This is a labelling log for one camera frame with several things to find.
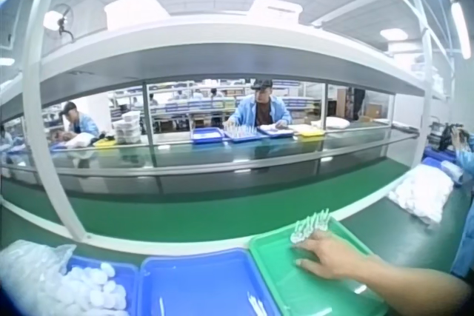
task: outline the plastic bag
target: plastic bag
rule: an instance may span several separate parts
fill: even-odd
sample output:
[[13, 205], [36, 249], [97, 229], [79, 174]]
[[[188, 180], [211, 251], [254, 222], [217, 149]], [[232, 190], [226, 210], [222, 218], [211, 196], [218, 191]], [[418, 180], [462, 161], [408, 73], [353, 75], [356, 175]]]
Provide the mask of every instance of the plastic bag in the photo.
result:
[[66, 273], [75, 245], [57, 248], [16, 241], [0, 252], [0, 281], [23, 315], [52, 315], [44, 290]]
[[446, 173], [420, 164], [389, 193], [388, 198], [425, 223], [440, 223], [452, 190], [453, 181]]

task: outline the blue tray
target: blue tray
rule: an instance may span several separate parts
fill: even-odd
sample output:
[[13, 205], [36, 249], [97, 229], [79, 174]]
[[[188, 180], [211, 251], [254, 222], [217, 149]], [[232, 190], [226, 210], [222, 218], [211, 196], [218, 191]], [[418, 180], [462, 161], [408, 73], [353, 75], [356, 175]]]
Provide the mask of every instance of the blue tray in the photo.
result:
[[426, 147], [424, 149], [424, 157], [431, 157], [438, 161], [449, 161], [451, 163], [456, 163], [456, 155], [451, 151], [436, 151], [431, 147]]
[[243, 249], [148, 258], [140, 275], [141, 316], [257, 315], [250, 296], [261, 301], [268, 316], [280, 314], [255, 262]]
[[273, 132], [273, 131], [262, 130], [260, 127], [258, 128], [258, 131], [264, 133], [265, 135], [267, 135], [270, 138], [283, 138], [283, 137], [293, 137], [294, 136], [294, 132], [291, 132], [291, 133], [277, 133], [277, 132]]
[[112, 278], [117, 284], [122, 285], [127, 292], [127, 308], [125, 309], [130, 316], [137, 314], [137, 298], [138, 298], [138, 282], [139, 271], [138, 268], [132, 264], [114, 263], [106, 260], [96, 260], [85, 257], [78, 257], [73, 255], [69, 262], [67, 262], [67, 271], [69, 272], [74, 266], [81, 268], [100, 268], [101, 263], [107, 262], [116, 270], [116, 276]]
[[261, 140], [263, 137], [266, 137], [265, 135], [262, 135], [261, 133], [257, 132], [257, 135], [255, 136], [249, 136], [249, 137], [242, 137], [242, 138], [232, 138], [230, 135], [227, 134], [227, 132], [224, 131], [224, 135], [228, 137], [234, 144], [239, 144], [241, 142], [251, 142], [251, 141], [258, 141]]
[[[220, 137], [211, 137], [211, 138], [195, 138], [194, 135], [196, 133], [202, 135], [206, 133], [212, 133], [212, 132], [217, 132]], [[224, 138], [224, 135], [222, 134], [222, 131], [218, 129], [217, 127], [206, 127], [204, 129], [195, 129], [193, 131], [193, 143], [194, 144], [214, 144], [216, 142], [222, 142], [222, 139]]]

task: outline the wall fan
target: wall fan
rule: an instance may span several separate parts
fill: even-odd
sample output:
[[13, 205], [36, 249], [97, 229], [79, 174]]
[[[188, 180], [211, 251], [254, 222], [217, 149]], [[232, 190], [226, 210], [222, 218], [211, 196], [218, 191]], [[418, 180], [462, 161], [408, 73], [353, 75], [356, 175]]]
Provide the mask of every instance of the wall fan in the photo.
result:
[[43, 25], [46, 27], [46, 34], [49, 38], [59, 40], [66, 33], [71, 37], [71, 42], [74, 42], [74, 35], [68, 30], [72, 28], [73, 22], [73, 9], [67, 4], [57, 4], [44, 15]]

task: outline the factory worker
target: factory worker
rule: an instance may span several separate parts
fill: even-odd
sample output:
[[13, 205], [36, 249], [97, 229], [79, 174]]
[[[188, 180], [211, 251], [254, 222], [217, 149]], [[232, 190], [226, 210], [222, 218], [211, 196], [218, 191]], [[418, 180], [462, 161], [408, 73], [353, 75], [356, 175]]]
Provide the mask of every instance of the factory worker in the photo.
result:
[[79, 133], [83, 132], [88, 132], [95, 137], [99, 136], [99, 129], [97, 128], [96, 123], [90, 116], [79, 112], [77, 106], [72, 101], [69, 101], [64, 105], [61, 114], [66, 117], [70, 124], [69, 132], [63, 134], [63, 139], [65, 141], [69, 141]]
[[291, 123], [291, 115], [284, 102], [272, 95], [271, 79], [256, 79], [252, 89], [255, 94], [248, 95], [240, 102], [227, 124], [258, 127], [276, 124], [279, 129]]
[[5, 127], [3, 125], [0, 126], [0, 146], [4, 144], [8, 144], [10, 146], [13, 145], [12, 135], [5, 131]]
[[[455, 127], [451, 139], [458, 165], [465, 172], [474, 175], [474, 136], [470, 135], [468, 140], [461, 142], [459, 129]], [[451, 274], [464, 278], [472, 265], [474, 265], [474, 204], [467, 213], [458, 252], [451, 266]]]

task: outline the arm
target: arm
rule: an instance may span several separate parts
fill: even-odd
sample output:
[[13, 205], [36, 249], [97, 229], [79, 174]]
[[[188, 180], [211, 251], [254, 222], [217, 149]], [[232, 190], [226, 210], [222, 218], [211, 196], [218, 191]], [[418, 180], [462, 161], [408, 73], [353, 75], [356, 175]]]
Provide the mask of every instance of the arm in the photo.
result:
[[453, 315], [472, 293], [464, 281], [452, 275], [389, 265], [327, 232], [317, 232], [297, 247], [314, 252], [320, 260], [298, 260], [302, 268], [321, 278], [351, 278], [363, 283], [403, 316]]

